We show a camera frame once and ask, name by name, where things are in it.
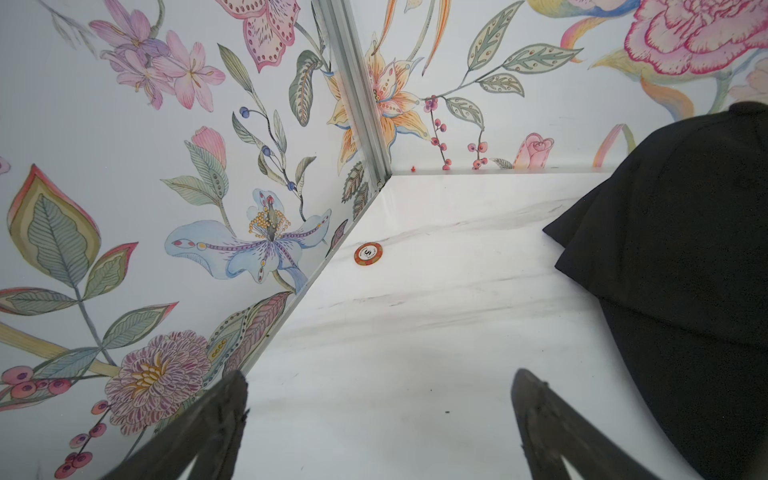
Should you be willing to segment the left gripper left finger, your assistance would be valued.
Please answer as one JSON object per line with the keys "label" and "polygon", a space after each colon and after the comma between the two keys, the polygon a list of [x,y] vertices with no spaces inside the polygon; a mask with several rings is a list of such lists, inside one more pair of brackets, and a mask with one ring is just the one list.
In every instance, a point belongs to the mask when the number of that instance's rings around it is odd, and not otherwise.
{"label": "left gripper left finger", "polygon": [[228,373],[167,428],[104,477],[108,480],[226,480],[235,470],[247,421],[248,384]]}

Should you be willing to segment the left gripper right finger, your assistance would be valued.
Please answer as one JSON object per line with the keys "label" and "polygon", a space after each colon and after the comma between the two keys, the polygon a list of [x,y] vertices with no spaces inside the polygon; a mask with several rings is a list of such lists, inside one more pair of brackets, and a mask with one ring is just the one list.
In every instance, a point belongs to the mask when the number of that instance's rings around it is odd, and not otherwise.
{"label": "left gripper right finger", "polygon": [[510,397],[532,478],[568,479],[567,465],[583,479],[656,477],[531,371],[516,371]]}

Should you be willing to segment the black cap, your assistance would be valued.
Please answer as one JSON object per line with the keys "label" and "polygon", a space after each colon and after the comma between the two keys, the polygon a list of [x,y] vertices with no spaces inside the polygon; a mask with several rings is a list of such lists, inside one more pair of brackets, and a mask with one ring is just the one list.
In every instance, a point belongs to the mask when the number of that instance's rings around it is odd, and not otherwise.
{"label": "black cap", "polygon": [[767,439],[767,107],[667,125],[545,228],[671,444],[741,479]]}

